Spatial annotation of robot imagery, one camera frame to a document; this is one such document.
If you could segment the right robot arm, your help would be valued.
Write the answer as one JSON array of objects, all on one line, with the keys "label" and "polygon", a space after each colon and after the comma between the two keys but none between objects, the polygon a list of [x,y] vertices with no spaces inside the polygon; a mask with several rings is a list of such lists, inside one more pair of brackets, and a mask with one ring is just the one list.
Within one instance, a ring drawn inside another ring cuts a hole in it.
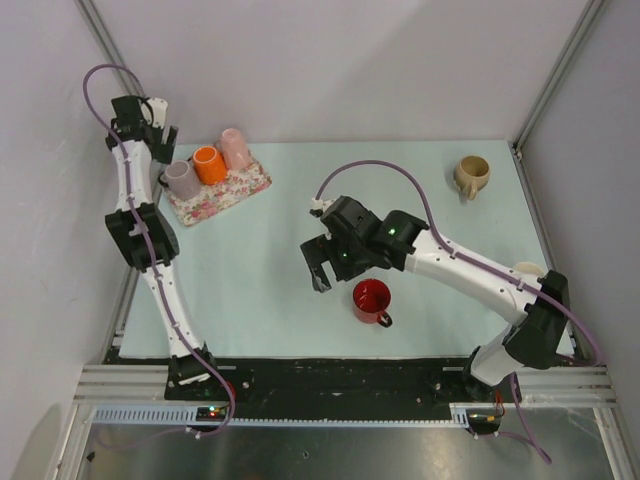
[{"label": "right robot arm", "polygon": [[539,276],[505,267],[448,239],[437,241],[434,228],[413,215],[393,210],[379,219],[348,196],[313,200],[310,213],[326,229],[301,246],[315,291],[331,288],[325,263],[338,281],[372,268],[396,269],[437,280],[507,322],[503,332],[467,360],[461,383],[469,398],[486,400],[523,367],[547,370],[558,362],[556,350],[567,323],[564,275],[550,270]]}]

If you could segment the dark green mug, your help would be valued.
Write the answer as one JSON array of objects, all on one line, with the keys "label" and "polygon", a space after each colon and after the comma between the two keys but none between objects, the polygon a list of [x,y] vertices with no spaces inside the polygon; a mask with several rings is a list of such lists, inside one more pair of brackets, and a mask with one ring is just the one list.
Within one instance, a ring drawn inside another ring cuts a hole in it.
[{"label": "dark green mug", "polygon": [[536,277],[544,277],[547,270],[535,263],[523,261],[513,266],[513,270],[522,274],[535,275]]}]

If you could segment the pink mug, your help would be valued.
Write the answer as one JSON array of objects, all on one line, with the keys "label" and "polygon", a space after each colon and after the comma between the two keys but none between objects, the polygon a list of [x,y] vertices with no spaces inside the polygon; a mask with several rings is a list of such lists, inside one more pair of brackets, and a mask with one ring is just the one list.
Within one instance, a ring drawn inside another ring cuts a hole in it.
[{"label": "pink mug", "polygon": [[229,170],[240,171],[251,164],[251,155],[240,130],[227,128],[215,146],[218,148]]}]

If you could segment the lilac mug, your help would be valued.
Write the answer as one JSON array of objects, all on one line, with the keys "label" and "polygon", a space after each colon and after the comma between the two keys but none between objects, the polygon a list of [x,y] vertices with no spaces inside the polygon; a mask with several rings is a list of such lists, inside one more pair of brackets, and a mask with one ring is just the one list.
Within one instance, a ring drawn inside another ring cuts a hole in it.
[{"label": "lilac mug", "polygon": [[160,175],[160,182],[181,201],[195,198],[201,191],[201,182],[187,161],[175,161]]}]

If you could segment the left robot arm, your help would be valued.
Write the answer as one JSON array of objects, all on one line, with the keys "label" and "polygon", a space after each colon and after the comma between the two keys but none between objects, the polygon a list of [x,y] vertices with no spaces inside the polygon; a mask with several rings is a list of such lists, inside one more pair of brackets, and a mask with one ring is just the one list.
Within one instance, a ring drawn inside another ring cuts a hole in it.
[{"label": "left robot arm", "polygon": [[116,162],[119,192],[106,227],[126,263],[147,283],[159,309],[169,346],[167,386],[201,399],[214,397],[222,376],[193,331],[178,288],[174,259],[177,237],[153,200],[152,163],[169,166],[178,129],[166,127],[168,104],[159,98],[126,95],[111,101],[114,117],[106,145]]}]

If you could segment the orange mug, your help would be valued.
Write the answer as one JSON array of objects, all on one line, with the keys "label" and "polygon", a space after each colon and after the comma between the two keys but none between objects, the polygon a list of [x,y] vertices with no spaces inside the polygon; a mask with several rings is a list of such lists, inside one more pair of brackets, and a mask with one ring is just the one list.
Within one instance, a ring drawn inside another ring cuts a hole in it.
[{"label": "orange mug", "polygon": [[215,185],[226,180],[225,161],[214,146],[202,146],[192,155],[194,169],[204,185]]}]

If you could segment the beige mug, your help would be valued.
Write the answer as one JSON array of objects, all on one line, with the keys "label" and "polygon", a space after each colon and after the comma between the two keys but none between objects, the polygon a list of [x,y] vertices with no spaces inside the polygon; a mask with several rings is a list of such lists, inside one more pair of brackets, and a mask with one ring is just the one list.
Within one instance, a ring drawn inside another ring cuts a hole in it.
[{"label": "beige mug", "polygon": [[488,184],[490,179],[489,163],[480,156],[462,158],[454,169],[454,182],[459,192],[472,201]]}]

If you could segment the red mug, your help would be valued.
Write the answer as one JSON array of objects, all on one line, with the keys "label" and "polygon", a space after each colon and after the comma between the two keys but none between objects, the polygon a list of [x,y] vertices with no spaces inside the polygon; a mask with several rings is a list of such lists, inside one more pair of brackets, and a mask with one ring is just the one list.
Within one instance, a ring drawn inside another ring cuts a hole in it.
[{"label": "red mug", "polygon": [[391,299],[391,291],[382,281],[373,278],[362,280],[352,292],[354,314],[364,324],[390,328],[393,319],[387,310]]}]

